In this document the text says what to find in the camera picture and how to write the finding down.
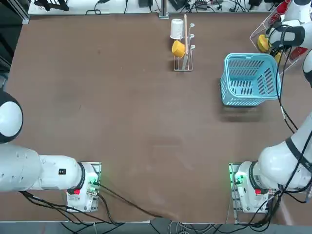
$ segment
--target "brown table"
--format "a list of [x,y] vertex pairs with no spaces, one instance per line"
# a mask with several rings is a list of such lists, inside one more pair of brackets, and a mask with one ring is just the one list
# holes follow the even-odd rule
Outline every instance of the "brown table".
[[[255,52],[249,35],[265,17],[189,15],[196,45],[190,73],[173,72],[170,20],[157,15],[33,18],[23,26],[7,85],[25,117],[14,143],[101,161],[103,183],[171,220],[225,222],[228,163],[256,160],[290,135],[277,101],[231,109],[220,100],[225,56]],[[298,64],[285,77],[283,97],[298,125],[312,109],[311,93]],[[60,191],[36,194],[65,202]],[[115,220],[151,218],[105,196]],[[64,220],[18,193],[0,200],[0,220]],[[311,208],[286,197],[274,222],[311,225]],[[94,215],[107,218],[103,207]]]

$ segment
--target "plastic basket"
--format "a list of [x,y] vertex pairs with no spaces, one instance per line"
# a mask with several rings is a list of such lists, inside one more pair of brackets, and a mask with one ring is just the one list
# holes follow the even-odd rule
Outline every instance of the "plastic basket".
[[[228,54],[221,77],[222,102],[227,106],[257,106],[277,99],[275,59],[268,54]],[[279,74],[277,88],[280,92]]]

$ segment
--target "blue basket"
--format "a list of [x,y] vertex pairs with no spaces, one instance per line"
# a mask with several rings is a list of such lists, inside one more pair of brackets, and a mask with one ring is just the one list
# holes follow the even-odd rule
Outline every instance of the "blue basket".
[[[275,59],[268,54],[228,54],[221,77],[222,102],[227,106],[257,106],[275,100]],[[280,79],[277,77],[278,92]]]

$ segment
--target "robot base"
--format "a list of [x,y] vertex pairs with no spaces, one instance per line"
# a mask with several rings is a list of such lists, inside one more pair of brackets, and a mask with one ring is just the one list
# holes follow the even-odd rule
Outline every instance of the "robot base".
[[75,194],[67,194],[67,206],[73,207],[83,212],[93,212],[98,210],[99,186],[93,182],[100,182],[101,162],[81,162],[85,169],[85,180],[80,191]]
[[[246,213],[255,213],[262,203],[269,198],[269,193],[256,194],[255,189],[252,187],[249,178],[251,164],[251,162],[243,162],[234,176],[234,186],[239,194],[241,208]],[[266,213],[266,206],[267,204],[264,204],[258,213]]]

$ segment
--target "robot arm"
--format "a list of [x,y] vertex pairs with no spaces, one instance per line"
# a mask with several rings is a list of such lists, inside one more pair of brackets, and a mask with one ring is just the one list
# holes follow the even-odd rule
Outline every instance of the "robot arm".
[[[304,47],[312,49],[312,21],[310,17],[311,0],[293,0],[281,17],[282,21],[273,24],[266,36],[272,48]],[[310,51],[303,64],[305,78],[312,86],[312,52]]]
[[34,150],[7,143],[19,135],[22,125],[20,104],[1,90],[0,192],[66,190],[69,207],[94,211],[98,186],[93,182],[99,182],[99,176],[93,165],[68,156],[39,155]]
[[[312,49],[310,5],[311,0],[292,0],[286,14],[281,16],[282,21],[275,22],[266,32],[266,37],[269,38],[269,44],[273,49],[297,46]],[[303,72],[312,85],[312,50],[304,60]],[[240,165],[235,174],[235,184],[244,212],[256,212],[262,203],[268,201],[270,189],[278,190],[280,185],[287,184],[311,131],[312,113],[293,136],[278,145],[265,148],[257,162],[246,161]],[[305,188],[311,180],[311,142],[303,157],[288,185],[289,190]]]

